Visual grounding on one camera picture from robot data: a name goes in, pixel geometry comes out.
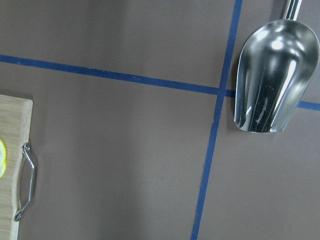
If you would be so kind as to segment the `metal scoop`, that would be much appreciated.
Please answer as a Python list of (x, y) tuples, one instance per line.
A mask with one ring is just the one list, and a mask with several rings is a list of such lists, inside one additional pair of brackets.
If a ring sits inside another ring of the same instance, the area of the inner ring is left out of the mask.
[(283, 131), (311, 82), (320, 43), (297, 20), (301, 4), (286, 1), (282, 17), (258, 28), (243, 45), (234, 109), (234, 123), (242, 131)]

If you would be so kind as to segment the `wooden cutting board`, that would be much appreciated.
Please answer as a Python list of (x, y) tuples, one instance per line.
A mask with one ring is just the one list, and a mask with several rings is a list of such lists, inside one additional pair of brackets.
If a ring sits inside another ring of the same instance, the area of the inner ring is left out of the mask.
[[(19, 223), (30, 206), (36, 186), (36, 165), (31, 158), (29, 134), (33, 101), (0, 96), (0, 145), (5, 147), (5, 165), (0, 173), (0, 238), (16, 240)], [(20, 183), (24, 163), (29, 164), (28, 199), (21, 203)]]

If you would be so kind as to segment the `lemon slice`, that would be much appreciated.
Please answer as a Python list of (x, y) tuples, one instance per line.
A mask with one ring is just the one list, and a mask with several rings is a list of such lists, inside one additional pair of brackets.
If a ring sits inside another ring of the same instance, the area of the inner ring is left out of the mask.
[(0, 140), (0, 178), (3, 177), (7, 168), (7, 150), (2, 140)]

